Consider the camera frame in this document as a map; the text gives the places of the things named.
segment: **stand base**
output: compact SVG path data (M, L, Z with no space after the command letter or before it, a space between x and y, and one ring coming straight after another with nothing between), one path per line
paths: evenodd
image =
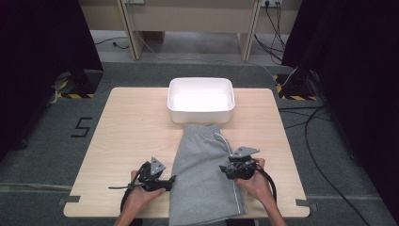
M289 80L283 87L289 74L277 74L274 76L275 81L278 83L277 91L279 97L285 100L296 100L296 101L316 101L315 91L313 90L309 79L306 79L301 87L295 87Z
M69 77L62 84L58 97L73 99L93 98L104 73L101 71L87 71L85 73L88 77L88 81L85 85L77 86Z

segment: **wooden desk panel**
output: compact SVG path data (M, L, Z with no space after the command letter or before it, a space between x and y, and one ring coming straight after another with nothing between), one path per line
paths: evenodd
M265 170L274 179L278 205L284 217L306 217L308 207L295 205L305 200L295 161L270 89L234 89L236 108L221 133L235 150L239 146L259 148L255 157L266 159ZM105 105L88 152L66 204L67 217L109 218L120 213L122 190L130 171L138 170L152 156L167 167L161 179L168 179L183 136L183 126L169 119L168 88L116 88ZM266 218L262 205L246 197L248 214L241 218ZM169 193L157 198L138 218L167 218Z

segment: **white container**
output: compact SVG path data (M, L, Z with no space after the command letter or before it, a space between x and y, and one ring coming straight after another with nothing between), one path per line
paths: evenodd
M226 123L235 107L226 78L182 77L170 81L168 108L177 123Z

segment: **black curtain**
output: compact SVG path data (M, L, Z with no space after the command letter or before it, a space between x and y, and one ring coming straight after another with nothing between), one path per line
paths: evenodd
M303 1L282 64L296 67L310 51L307 69L318 73L354 156L399 222L399 1L340 1L320 36L331 1ZM323 40L317 50L314 35Z
M25 136L64 72L103 70L77 0L2 0L0 160Z

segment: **power outlet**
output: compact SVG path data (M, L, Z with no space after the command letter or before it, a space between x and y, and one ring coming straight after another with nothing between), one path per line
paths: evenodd
M281 6L282 0L262 0L261 7L265 8L266 7L266 1L269 1L269 7L270 8L276 8L278 3Z

